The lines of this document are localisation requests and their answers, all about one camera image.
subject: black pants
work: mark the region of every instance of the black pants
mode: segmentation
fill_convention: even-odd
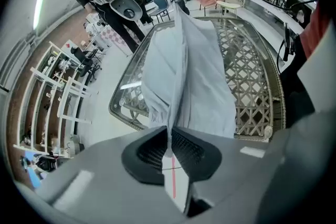
[[[131,35],[124,28],[124,25],[127,26],[131,31],[133,31],[138,39],[142,41],[145,38],[145,35],[137,26],[137,24],[132,20],[126,20],[125,18],[119,16],[115,11],[113,11],[109,6],[104,7],[104,11],[100,11],[102,18],[116,31],[123,40],[125,40],[127,46],[134,53],[138,47],[138,44],[134,41]]]
[[[177,3],[180,8],[186,13],[186,14],[190,14],[189,9],[185,6],[184,0],[181,0],[180,2]]]
[[[298,71],[307,61],[300,37],[294,40],[295,56],[292,63],[280,74],[287,111],[287,127],[302,117],[314,112],[314,106],[305,87],[298,77]]]
[[[145,24],[145,23],[150,24],[150,23],[152,22],[153,19],[152,19],[151,17],[148,16],[145,5],[142,3],[142,4],[140,4],[139,6],[140,6],[140,8],[141,8],[141,10],[142,10],[142,17],[141,17],[140,21],[141,21],[143,24]]]

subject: ceiling light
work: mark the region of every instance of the ceiling light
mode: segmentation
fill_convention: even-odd
[[[35,12],[34,12],[33,30],[35,30],[37,25],[38,25],[38,21],[40,19],[40,13],[41,13],[41,9],[42,9],[42,3],[43,3],[43,0],[37,0],[36,1]]]

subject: light gray cloth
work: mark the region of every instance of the light gray cloth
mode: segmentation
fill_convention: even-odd
[[[236,109],[217,34],[174,5],[175,27],[153,34],[142,74],[150,126],[187,127],[233,137]]]

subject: glass table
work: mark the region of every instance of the glass table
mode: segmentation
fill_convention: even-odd
[[[235,138],[265,140],[286,127],[284,93],[267,44],[254,27],[241,19],[198,17],[211,20],[218,36],[226,81],[236,102]],[[141,93],[146,53],[155,31],[173,27],[174,21],[155,25],[125,69],[109,104],[110,113],[136,130],[147,128],[148,107]],[[121,89],[123,85],[133,87]]]

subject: black chair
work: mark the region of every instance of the black chair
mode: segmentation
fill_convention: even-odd
[[[159,15],[162,22],[163,22],[163,19],[162,19],[162,16],[161,16],[161,14],[163,13],[164,15],[168,15],[168,18],[170,20],[169,13],[167,11],[168,6],[169,6],[167,0],[154,0],[154,3],[158,6],[158,9],[151,12],[149,14],[149,16],[156,16],[156,18],[158,20],[157,22],[159,22],[159,18],[158,18],[158,15]]]
[[[95,49],[93,51],[85,51],[83,52],[80,48],[71,48],[71,53],[75,55],[75,57],[80,61],[79,69],[81,69],[81,72],[79,74],[80,77],[84,77],[87,72],[90,73],[90,75],[93,77],[93,79],[96,80],[94,77],[97,70],[102,70],[100,65],[98,63],[95,63],[93,61],[93,58],[96,58],[96,54],[98,52],[98,49]]]

